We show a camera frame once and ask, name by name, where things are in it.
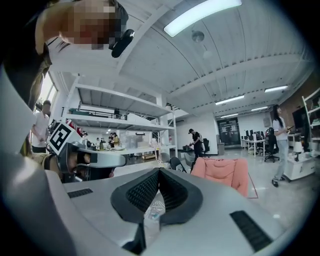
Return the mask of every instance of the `glass door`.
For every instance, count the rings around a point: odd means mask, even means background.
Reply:
[[[217,122],[221,142],[225,146],[240,145],[238,118],[223,119]]]

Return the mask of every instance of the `white shelving rack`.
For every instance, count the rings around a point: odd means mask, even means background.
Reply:
[[[74,93],[78,91],[80,98],[80,106],[95,107],[104,110],[119,110],[126,114],[136,114],[145,117],[151,117],[158,119],[164,115],[172,114],[172,120],[166,125],[151,124],[145,122],[136,122],[130,120],[123,120],[117,118],[111,118],[110,116],[92,116],[92,115],[79,115],[69,114],[69,106]],[[154,104],[152,102],[127,95],[121,92],[100,88],[91,85],[84,85],[74,83],[68,94],[66,104],[63,110],[62,118],[64,120],[71,119],[77,126],[81,128],[98,128],[98,129],[113,129],[124,131],[136,131],[136,132],[157,132],[159,142],[166,130],[174,131],[174,145],[161,146],[161,150],[175,149],[175,156],[178,156],[177,148],[177,129],[176,129],[176,117],[175,111]],[[154,148],[141,147],[128,150],[119,151],[106,151],[106,154],[118,154],[127,155],[134,153],[144,153],[154,151]]]
[[[302,100],[304,103],[304,107],[305,107],[305,111],[307,113],[307,117],[308,117],[308,123],[309,123],[309,127],[310,127],[310,142],[312,143],[318,143],[318,141],[320,141],[320,137],[313,137],[313,129],[320,129],[320,118],[318,119],[319,121],[315,122],[313,121],[312,123],[310,122],[310,117],[311,115],[315,115],[316,112],[320,112],[320,104],[318,104],[317,107],[314,107],[313,101],[315,99],[318,98],[318,102],[319,102],[319,97],[320,97],[320,88],[317,89],[316,91],[314,91],[312,94],[310,94],[308,97],[304,98],[302,96]],[[308,101],[312,101],[311,103],[311,109],[308,109]],[[316,150],[316,154],[320,155],[320,150]]]

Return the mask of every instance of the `white shirt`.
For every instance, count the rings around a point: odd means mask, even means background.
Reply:
[[[42,112],[35,114],[36,122],[34,129],[39,134],[44,141],[39,141],[36,135],[32,134],[32,141],[31,144],[37,148],[45,148],[46,147],[46,132],[49,125],[49,117],[47,115],[44,116]]]
[[[280,118],[281,118],[283,127],[280,126],[280,123],[278,120],[273,120],[272,126],[273,126],[273,129],[275,132],[279,132],[279,131],[286,128],[285,120],[282,117],[280,117]],[[275,136],[275,137],[276,137],[277,141],[287,140],[288,134],[286,132],[283,132],[280,135]]]

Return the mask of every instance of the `pink chair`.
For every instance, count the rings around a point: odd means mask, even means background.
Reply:
[[[237,190],[244,197],[248,196],[248,162],[243,158],[212,159],[199,157],[191,174],[225,184]]]

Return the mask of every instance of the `pants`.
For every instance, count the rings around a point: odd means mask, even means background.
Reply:
[[[32,152],[33,153],[46,153],[46,148],[45,147],[32,146]]]
[[[194,155],[194,162],[197,161],[198,157],[202,158],[202,147],[200,143],[198,143],[198,145],[194,145]]]
[[[287,159],[288,159],[288,153],[289,153],[289,144],[287,139],[277,140],[276,142],[279,147],[280,162],[279,162],[279,167],[276,172],[276,175],[273,177],[273,180],[277,182],[281,179],[282,175],[284,175],[284,172],[288,165]]]

